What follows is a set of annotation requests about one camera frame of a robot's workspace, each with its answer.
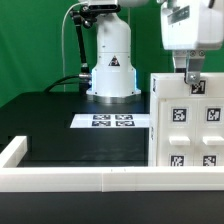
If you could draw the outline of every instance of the white block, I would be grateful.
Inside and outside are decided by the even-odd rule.
[[[0,154],[0,168],[16,167],[27,152],[27,137],[17,136]]]
[[[224,138],[221,136],[205,136],[202,141],[205,145],[224,145]]]
[[[102,191],[98,168],[7,168],[0,172],[0,192]]]
[[[191,141],[187,136],[171,136],[169,138],[171,145],[190,145]]]
[[[224,189],[221,167],[132,167],[104,172],[102,191],[192,191]]]
[[[151,75],[151,93],[164,99],[224,97],[223,83],[224,73],[201,73],[199,88],[187,85],[183,73],[154,73]]]

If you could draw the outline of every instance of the black cable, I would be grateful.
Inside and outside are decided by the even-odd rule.
[[[80,82],[61,82],[61,83],[56,83],[54,84],[55,86],[63,86],[63,85],[68,85],[68,84],[79,84]]]
[[[209,2],[209,8],[210,9],[212,9],[213,8],[213,6],[214,6],[214,4],[215,4],[215,0],[210,0],[210,2]]]
[[[69,80],[69,79],[74,79],[74,78],[79,78],[79,75],[71,75],[71,76],[63,77],[63,78],[57,80],[56,82],[54,82],[53,84],[51,84],[50,86],[48,86],[48,87],[44,90],[44,92],[45,92],[45,93],[48,93],[48,92],[50,92],[50,90],[51,90],[52,88],[54,88],[55,86],[60,85],[60,84],[63,85],[63,84],[64,84],[64,83],[62,83],[63,81],[66,81],[66,80]]]
[[[82,63],[81,72],[89,73],[89,67],[88,67],[87,59],[86,59],[85,45],[84,45],[84,40],[82,35],[82,27],[81,27],[82,17],[80,16],[79,12],[75,10],[70,11],[70,16],[75,24],[76,33],[78,37],[80,59]]]

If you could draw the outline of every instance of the wall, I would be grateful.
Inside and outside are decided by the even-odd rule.
[[[61,25],[71,0],[1,0],[0,6],[0,106],[22,92],[43,91],[63,76]],[[127,9],[119,16],[127,20]],[[149,74],[172,72],[170,52],[163,50],[159,5],[131,9],[132,64],[139,87],[149,91]],[[95,29],[85,30],[87,59],[96,63]],[[65,26],[66,75],[79,73],[76,33],[68,18]],[[203,71],[224,71],[224,48],[209,52]],[[77,87],[68,90],[77,91]]]

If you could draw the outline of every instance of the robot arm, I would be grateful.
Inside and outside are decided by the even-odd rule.
[[[197,84],[206,50],[218,50],[224,39],[223,0],[157,0],[161,6],[162,39],[173,50],[176,71]]]
[[[121,7],[137,7],[148,0],[88,0],[78,14],[82,24],[97,25],[97,64],[92,69],[88,99],[105,103],[125,103],[137,99],[136,70],[131,65],[131,30],[117,12]],[[72,14],[76,21],[77,12]],[[76,24],[80,29],[80,20]]]

